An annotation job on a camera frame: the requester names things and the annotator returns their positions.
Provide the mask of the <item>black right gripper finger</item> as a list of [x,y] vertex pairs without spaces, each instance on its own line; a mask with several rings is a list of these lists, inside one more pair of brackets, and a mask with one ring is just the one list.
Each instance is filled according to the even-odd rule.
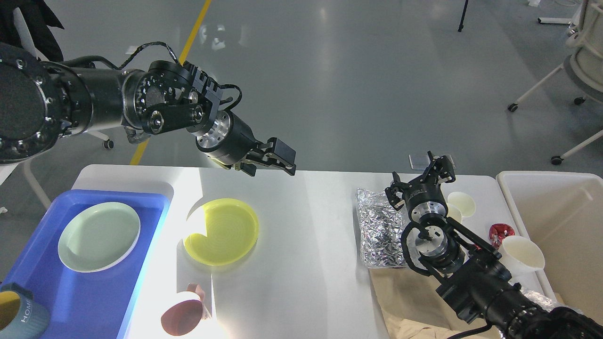
[[428,152],[429,165],[422,174],[422,183],[428,185],[441,185],[456,181],[454,165],[448,156],[435,156]]
[[392,182],[385,188],[386,199],[394,210],[401,210],[405,206],[404,192],[407,190],[407,183],[400,180],[396,172],[392,172]]

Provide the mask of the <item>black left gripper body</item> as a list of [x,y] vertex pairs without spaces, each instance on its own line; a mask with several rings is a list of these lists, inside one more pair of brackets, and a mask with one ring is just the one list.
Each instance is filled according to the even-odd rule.
[[213,126],[200,137],[196,146],[220,167],[230,169],[262,144],[252,129],[229,110],[220,110]]

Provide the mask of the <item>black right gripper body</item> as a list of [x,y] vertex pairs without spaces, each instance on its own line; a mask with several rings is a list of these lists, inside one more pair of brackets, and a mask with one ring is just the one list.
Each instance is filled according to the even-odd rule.
[[401,183],[401,191],[410,221],[446,223],[448,207],[440,183]]

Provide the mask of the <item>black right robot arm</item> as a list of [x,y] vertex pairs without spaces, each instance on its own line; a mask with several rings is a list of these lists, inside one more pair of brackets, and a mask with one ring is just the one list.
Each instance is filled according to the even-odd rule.
[[466,323],[483,318],[485,326],[455,335],[460,339],[496,327],[506,339],[600,339],[602,326],[570,307],[544,310],[510,284],[511,272],[501,253],[486,240],[448,216],[443,183],[455,181],[448,156],[428,152],[424,172],[402,182],[394,172],[385,188],[394,210],[407,210],[401,251],[413,272],[433,275],[439,296]]

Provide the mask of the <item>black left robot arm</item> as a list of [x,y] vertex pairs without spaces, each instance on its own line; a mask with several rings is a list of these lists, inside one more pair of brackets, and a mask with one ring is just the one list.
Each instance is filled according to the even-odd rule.
[[101,56],[37,60],[1,45],[0,161],[3,166],[47,152],[61,137],[124,127],[131,143],[185,129],[220,167],[254,176],[258,166],[289,175],[296,152],[277,137],[258,141],[218,84],[189,62],[154,61],[148,71],[116,66]]

